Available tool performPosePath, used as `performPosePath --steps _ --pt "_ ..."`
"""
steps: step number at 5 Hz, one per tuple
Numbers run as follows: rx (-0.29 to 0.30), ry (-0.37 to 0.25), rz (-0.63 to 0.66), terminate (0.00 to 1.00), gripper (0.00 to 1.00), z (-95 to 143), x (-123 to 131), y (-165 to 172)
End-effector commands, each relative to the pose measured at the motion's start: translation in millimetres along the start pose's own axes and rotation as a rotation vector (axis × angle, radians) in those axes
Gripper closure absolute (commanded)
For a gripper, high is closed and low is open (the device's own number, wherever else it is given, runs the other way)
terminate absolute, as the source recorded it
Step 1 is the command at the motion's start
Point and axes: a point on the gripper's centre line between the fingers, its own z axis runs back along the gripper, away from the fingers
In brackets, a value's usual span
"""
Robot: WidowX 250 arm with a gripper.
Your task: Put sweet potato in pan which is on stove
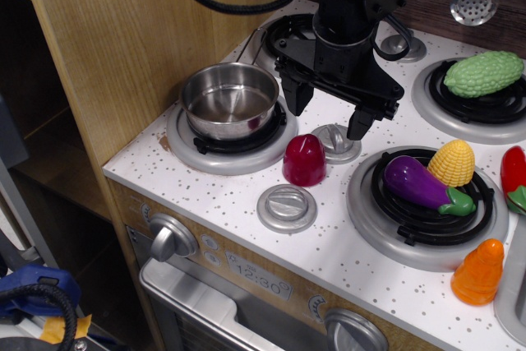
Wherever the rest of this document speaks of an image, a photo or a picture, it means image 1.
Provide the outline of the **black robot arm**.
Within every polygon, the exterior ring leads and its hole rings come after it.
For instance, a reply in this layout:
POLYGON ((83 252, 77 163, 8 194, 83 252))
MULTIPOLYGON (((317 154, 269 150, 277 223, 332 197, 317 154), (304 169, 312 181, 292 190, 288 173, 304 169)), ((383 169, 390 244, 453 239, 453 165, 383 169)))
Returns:
POLYGON ((361 140, 375 121, 392 119, 404 88, 377 64, 411 49, 412 35, 394 16, 405 0, 319 0, 313 39, 276 41, 275 69, 288 110, 298 116, 319 89, 354 104, 347 137, 361 140))

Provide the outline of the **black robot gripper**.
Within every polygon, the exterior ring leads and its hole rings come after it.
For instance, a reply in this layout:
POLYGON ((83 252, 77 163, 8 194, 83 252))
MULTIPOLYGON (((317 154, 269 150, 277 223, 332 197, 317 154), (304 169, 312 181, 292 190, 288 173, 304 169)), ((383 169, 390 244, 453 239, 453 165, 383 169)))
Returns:
POLYGON ((348 41, 326 28, 312 14, 314 40, 288 39, 276 43, 275 70, 282 81, 288 110, 300 116, 314 90, 355 105, 347 138, 360 141, 375 120, 392 119, 404 89, 377 64, 372 25, 359 41, 348 41))

